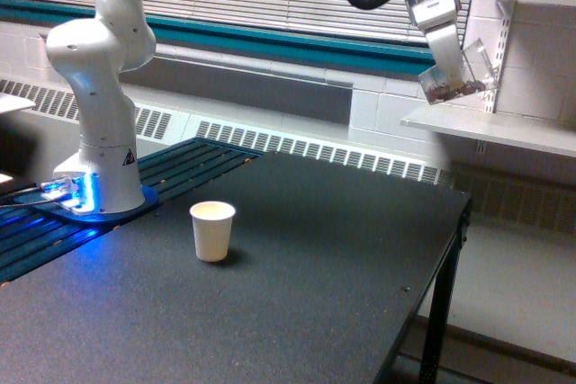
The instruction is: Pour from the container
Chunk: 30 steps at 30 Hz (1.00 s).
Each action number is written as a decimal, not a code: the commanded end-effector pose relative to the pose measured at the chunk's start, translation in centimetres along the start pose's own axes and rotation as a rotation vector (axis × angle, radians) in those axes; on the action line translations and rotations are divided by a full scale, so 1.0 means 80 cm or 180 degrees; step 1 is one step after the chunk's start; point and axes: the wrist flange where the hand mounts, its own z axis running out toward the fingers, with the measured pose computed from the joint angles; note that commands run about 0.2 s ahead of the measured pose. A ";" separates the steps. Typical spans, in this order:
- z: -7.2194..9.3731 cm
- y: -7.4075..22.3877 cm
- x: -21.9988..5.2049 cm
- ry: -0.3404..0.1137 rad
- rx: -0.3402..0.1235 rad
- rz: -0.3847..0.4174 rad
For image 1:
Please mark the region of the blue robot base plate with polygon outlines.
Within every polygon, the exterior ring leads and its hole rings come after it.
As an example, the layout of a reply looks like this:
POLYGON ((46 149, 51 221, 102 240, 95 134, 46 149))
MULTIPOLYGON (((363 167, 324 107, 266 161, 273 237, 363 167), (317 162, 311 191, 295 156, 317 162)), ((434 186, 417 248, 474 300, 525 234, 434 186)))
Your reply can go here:
POLYGON ((158 193, 151 187, 142 186, 145 201, 138 208, 118 213, 94 213, 94 214, 75 214, 64 209, 57 203, 41 204, 33 206, 35 210, 44 216, 65 221, 75 222, 81 225, 118 225, 129 222, 142 216, 143 214, 155 209, 158 205, 158 193))

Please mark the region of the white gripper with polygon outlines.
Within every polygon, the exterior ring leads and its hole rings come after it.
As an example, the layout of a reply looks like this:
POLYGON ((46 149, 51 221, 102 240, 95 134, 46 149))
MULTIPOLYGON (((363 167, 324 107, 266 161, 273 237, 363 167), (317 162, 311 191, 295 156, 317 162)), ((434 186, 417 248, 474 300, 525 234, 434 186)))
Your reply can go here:
POLYGON ((460 0, 411 0, 409 13, 424 34, 436 66, 455 77, 462 63, 462 49, 457 30, 460 0))

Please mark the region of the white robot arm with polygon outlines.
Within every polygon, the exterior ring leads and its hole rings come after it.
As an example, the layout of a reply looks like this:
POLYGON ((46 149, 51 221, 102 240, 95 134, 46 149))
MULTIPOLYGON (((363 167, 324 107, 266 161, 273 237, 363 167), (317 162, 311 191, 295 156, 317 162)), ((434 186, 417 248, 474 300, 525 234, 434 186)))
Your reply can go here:
MULTIPOLYGON (((347 0, 373 10, 390 0, 347 0)), ((463 53, 456 18, 460 0, 404 0, 412 23, 424 34, 447 87, 464 84, 463 53)), ((143 0, 94 0, 95 15, 49 31, 49 62, 70 85, 79 112, 78 151, 56 167, 56 176, 78 180, 69 210, 116 214, 144 203, 137 165, 135 106, 123 92, 120 74, 153 58, 156 38, 143 0)))

